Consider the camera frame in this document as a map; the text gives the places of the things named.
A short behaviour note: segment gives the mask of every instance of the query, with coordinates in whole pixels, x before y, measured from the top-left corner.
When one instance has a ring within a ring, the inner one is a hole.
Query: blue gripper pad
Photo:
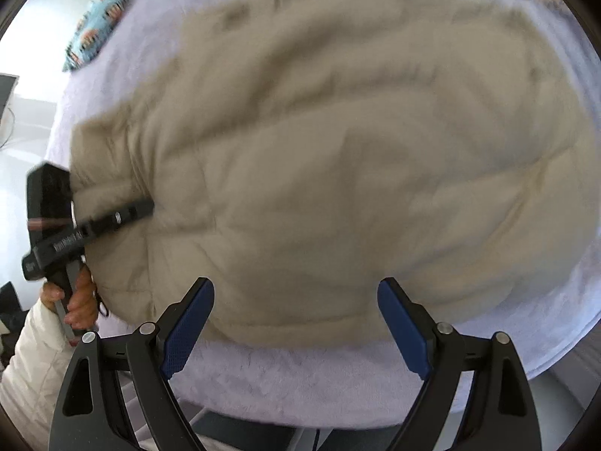
[[[378,286],[378,307],[407,368],[426,380],[432,371],[428,362],[426,340],[386,281]]]
[[[188,305],[175,327],[165,340],[164,360],[160,367],[168,380],[174,373],[184,369],[187,359],[200,336],[200,332],[213,309],[215,290],[213,283],[205,279],[202,287]]]

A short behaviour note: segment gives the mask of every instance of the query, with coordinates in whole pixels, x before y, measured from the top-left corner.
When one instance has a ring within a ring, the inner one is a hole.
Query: floor
[[[12,121],[11,113],[5,114],[0,127],[0,144],[10,131]],[[49,135],[47,120],[17,120],[11,139],[0,150],[0,285],[12,281],[24,307],[35,302],[40,287],[40,283],[26,282],[20,268],[21,258],[29,250],[25,179],[27,172],[43,159]],[[534,379],[531,387],[539,414],[543,451],[555,451],[578,422],[582,408],[550,373]],[[460,414],[449,416],[435,451],[451,446],[460,421]]]

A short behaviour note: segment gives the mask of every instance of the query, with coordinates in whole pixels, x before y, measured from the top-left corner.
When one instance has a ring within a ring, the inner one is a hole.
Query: finger
[[[69,301],[67,308],[69,312],[75,312],[92,302],[95,303],[93,289],[77,289],[77,291],[71,295],[71,300]]]
[[[65,316],[65,323],[71,325],[74,329],[85,329],[91,327],[98,319],[98,309],[95,305],[89,304],[77,312],[69,312]]]
[[[82,265],[81,269],[79,270],[79,274],[77,274],[77,280],[75,280],[75,287],[78,290],[80,288],[87,289],[93,284],[94,282],[92,281],[92,273],[89,271],[88,266]]]
[[[43,302],[58,302],[65,297],[65,292],[63,292],[57,285],[54,283],[44,283],[41,288],[40,298]]]

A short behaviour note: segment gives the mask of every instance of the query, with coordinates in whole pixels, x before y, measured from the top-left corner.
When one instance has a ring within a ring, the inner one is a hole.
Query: white jacket
[[[34,451],[48,449],[56,400],[72,355],[58,317],[38,300],[0,380],[0,405]],[[201,440],[207,451],[236,451],[204,437]],[[157,450],[152,439],[139,445]]]

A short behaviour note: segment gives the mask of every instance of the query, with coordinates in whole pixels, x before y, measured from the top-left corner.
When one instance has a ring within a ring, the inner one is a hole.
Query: human hand
[[[75,282],[76,292],[71,297],[67,306],[68,314],[65,316],[65,324],[73,329],[88,329],[98,319],[98,304],[94,293],[96,284],[92,281],[92,275],[87,266],[83,265]],[[41,288],[40,300],[44,306],[56,313],[55,303],[65,298],[63,292],[54,283],[44,283]]]

